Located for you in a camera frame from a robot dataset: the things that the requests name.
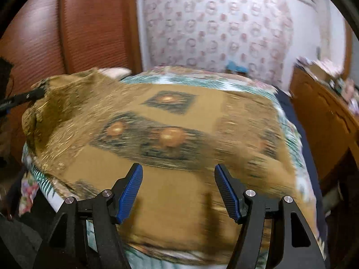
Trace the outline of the blue item behind bed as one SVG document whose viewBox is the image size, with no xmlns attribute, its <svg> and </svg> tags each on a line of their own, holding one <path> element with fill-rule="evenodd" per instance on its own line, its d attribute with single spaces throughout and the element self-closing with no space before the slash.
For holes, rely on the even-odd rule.
<svg viewBox="0 0 359 269">
<path fill-rule="evenodd" d="M 226 65 L 226 71 L 228 71 L 230 74 L 237 74 L 237 73 L 246 74 L 248 72 L 248 69 L 243 66 L 238 66 L 233 61 L 228 61 Z"/>
</svg>

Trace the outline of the louvered wooden wardrobe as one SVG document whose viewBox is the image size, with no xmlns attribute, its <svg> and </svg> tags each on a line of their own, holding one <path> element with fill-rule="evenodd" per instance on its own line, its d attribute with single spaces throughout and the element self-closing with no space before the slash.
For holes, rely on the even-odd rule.
<svg viewBox="0 0 359 269">
<path fill-rule="evenodd" d="M 1 0 L 1 96 L 92 67 L 142 71 L 136 0 Z"/>
</svg>

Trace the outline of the cardboard box with cloth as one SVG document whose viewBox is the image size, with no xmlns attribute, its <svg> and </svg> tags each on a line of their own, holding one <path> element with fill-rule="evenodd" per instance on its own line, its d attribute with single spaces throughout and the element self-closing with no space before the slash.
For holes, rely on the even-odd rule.
<svg viewBox="0 0 359 269">
<path fill-rule="evenodd" d="M 317 80 L 329 83 L 335 81 L 343 73 L 343 68 L 336 65 L 331 60 L 309 60 L 306 57 L 297 57 L 297 64 L 302 66 L 305 71 L 309 71 Z"/>
</svg>

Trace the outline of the folded beige pink garment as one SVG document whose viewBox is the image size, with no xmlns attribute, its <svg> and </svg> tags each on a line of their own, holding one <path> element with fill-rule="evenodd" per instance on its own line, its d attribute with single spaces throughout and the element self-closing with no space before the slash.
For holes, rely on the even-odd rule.
<svg viewBox="0 0 359 269">
<path fill-rule="evenodd" d="M 107 67 L 98 69 L 103 75 L 112 78 L 113 80 L 120 81 L 132 75 L 132 71 L 124 67 Z"/>
</svg>

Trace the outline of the floral blanket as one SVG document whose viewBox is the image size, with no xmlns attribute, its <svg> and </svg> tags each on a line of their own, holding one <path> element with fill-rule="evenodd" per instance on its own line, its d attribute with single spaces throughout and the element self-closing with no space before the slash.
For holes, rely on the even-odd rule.
<svg viewBox="0 0 359 269">
<path fill-rule="evenodd" d="M 31 211 L 38 189 L 38 183 L 33 175 L 30 172 L 26 172 L 21 179 L 21 197 L 18 210 L 19 216 Z"/>
</svg>

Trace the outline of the navy blue mattress sheet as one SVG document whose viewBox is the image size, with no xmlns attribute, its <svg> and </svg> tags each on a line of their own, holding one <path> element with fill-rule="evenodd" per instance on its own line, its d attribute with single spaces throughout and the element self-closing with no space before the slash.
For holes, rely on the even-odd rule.
<svg viewBox="0 0 359 269">
<path fill-rule="evenodd" d="M 327 252 L 327 224 L 324 215 L 322 192 L 318 182 L 318 174 L 306 133 L 300 124 L 290 97 L 276 89 L 275 107 L 279 114 L 279 122 L 284 131 L 285 142 L 290 152 L 291 162 L 295 167 L 296 188 L 306 205 L 315 207 L 314 235 L 325 261 Z"/>
</svg>

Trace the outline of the circle pattern sheer curtain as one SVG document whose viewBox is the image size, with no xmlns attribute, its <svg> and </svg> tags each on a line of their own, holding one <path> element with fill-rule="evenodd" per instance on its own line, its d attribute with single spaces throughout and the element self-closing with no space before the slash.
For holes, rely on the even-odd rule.
<svg viewBox="0 0 359 269">
<path fill-rule="evenodd" d="M 154 66 L 223 72 L 233 63 L 281 85 L 294 32 L 287 0 L 143 0 L 143 13 Z"/>
</svg>

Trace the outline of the long wooden sideboard cabinet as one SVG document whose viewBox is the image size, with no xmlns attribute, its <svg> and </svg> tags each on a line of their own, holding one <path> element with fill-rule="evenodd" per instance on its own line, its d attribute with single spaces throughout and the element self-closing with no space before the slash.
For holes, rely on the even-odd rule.
<svg viewBox="0 0 359 269">
<path fill-rule="evenodd" d="M 343 100 L 300 67 L 293 68 L 289 91 L 319 181 L 328 178 L 348 151 L 358 163 L 358 117 Z"/>
</svg>

